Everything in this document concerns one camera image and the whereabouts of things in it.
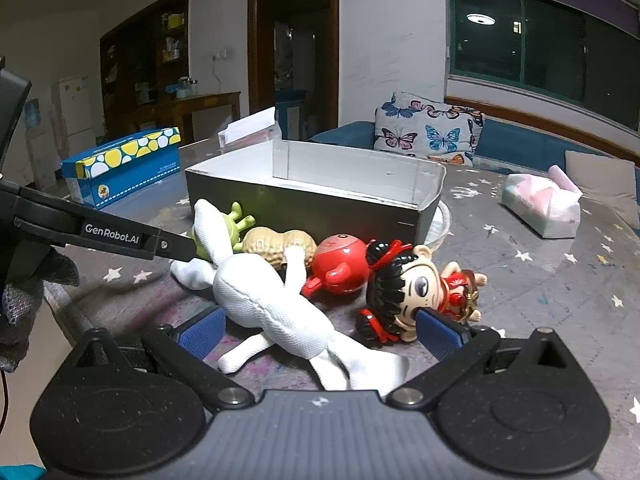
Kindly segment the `grey gloved hand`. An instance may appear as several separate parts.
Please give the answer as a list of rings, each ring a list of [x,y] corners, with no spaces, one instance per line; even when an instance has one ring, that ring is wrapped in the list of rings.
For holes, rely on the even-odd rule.
[[[16,270],[2,290],[1,369],[13,373],[29,349],[29,337],[43,302],[43,285],[79,285],[79,273],[73,260],[51,246],[20,249]]]

